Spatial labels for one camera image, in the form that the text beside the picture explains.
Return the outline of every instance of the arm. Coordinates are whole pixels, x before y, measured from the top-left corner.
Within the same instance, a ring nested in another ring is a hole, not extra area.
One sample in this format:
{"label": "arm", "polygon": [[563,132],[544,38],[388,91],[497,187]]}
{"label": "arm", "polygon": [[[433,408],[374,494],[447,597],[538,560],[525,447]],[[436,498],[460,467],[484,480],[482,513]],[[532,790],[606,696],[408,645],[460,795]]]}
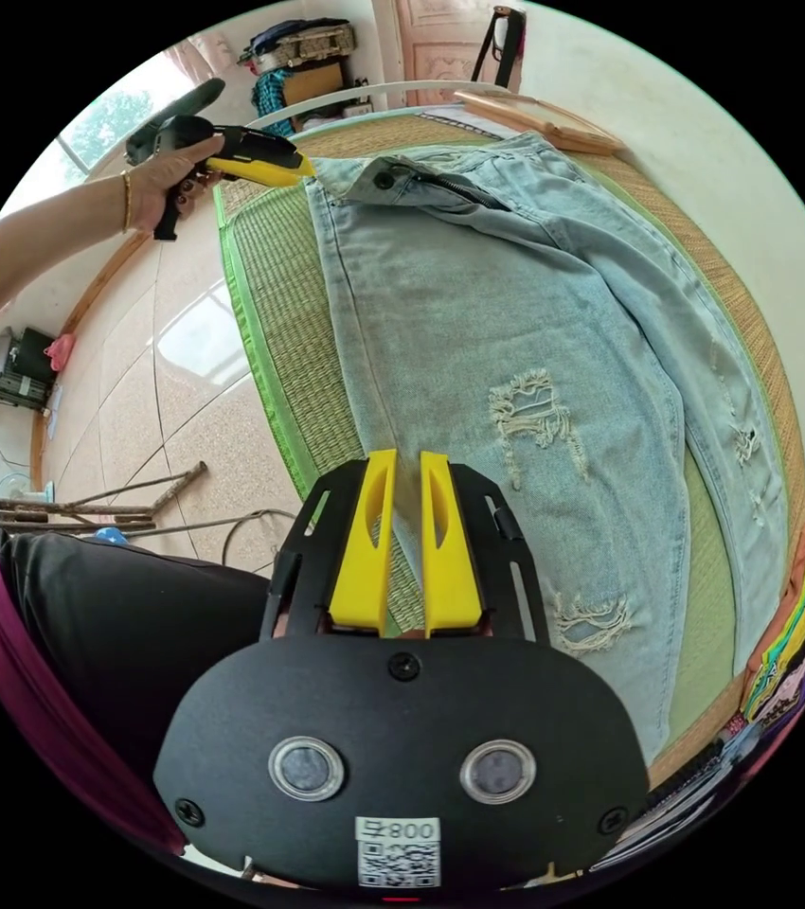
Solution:
{"label": "arm", "polygon": [[[195,163],[215,154],[221,135],[181,151],[160,154],[130,171],[131,211],[124,178],[107,177],[31,205],[0,221],[0,309],[50,268],[126,227],[152,231],[162,218],[167,191],[184,180]],[[186,189],[183,217],[194,195],[212,181]],[[126,223],[126,214],[130,218]]]}

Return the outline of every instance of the frayed threads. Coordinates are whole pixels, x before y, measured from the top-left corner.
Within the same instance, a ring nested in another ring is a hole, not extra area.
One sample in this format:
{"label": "frayed threads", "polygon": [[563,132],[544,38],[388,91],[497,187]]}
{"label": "frayed threads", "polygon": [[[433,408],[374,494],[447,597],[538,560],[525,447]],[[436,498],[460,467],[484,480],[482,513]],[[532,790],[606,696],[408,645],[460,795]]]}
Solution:
{"label": "frayed threads", "polygon": [[508,385],[492,388],[488,403],[514,490],[522,488],[522,472],[510,441],[513,436],[530,436],[539,448],[547,448],[555,438],[562,439],[577,473],[588,482],[585,451],[573,428],[570,411],[557,400],[546,369],[531,369],[514,376]]}
{"label": "frayed threads", "polygon": [[[554,621],[554,647],[571,656],[609,650],[622,634],[633,627],[626,597],[588,606],[582,603],[579,596],[564,604],[563,594],[556,593],[546,611]],[[568,636],[583,626],[591,632],[579,640],[575,634]]]}
{"label": "frayed threads", "polygon": [[737,463],[743,466],[760,449],[760,438],[756,430],[748,432],[743,429],[734,430],[734,450],[737,454]]}

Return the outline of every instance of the printed number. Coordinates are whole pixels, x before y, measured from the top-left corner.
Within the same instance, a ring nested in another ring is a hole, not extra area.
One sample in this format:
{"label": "printed number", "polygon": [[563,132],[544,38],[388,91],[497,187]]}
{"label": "printed number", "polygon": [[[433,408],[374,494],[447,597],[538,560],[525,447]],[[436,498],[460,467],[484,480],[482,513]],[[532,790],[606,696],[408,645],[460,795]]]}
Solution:
{"label": "printed number", "polygon": [[422,824],[420,827],[418,824],[406,824],[405,826],[402,824],[391,824],[387,835],[394,840],[417,840],[419,838],[428,840],[431,839],[433,833],[433,824]]}

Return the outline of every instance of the tile floor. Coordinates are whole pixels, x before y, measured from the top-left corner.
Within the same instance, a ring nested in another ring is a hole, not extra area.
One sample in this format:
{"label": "tile floor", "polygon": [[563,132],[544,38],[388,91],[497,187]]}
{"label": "tile floor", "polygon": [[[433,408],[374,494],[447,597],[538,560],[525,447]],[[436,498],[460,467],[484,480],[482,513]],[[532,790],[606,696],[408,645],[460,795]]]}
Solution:
{"label": "tile floor", "polygon": [[[173,244],[148,242],[125,264],[77,330],[43,480],[72,501],[207,464],[207,473],[157,516],[200,524],[258,508],[300,506],[277,450],[225,286],[212,200]],[[104,497],[146,505],[168,484]],[[290,521],[244,525],[228,563],[250,571],[274,557]],[[135,542],[219,562],[229,526]],[[262,574],[269,574],[263,569]]]}

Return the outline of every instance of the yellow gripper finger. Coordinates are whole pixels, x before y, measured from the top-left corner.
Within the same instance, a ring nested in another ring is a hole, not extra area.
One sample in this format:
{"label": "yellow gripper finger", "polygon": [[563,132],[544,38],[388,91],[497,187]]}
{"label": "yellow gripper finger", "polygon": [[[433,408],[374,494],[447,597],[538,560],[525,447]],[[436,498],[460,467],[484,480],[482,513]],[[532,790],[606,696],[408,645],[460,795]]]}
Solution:
{"label": "yellow gripper finger", "polygon": [[[396,452],[372,452],[330,603],[331,621],[341,628],[384,636],[395,482]],[[374,542],[371,530],[378,519],[380,530]]]}
{"label": "yellow gripper finger", "polygon": [[481,600],[445,454],[421,453],[424,633],[474,628]]}

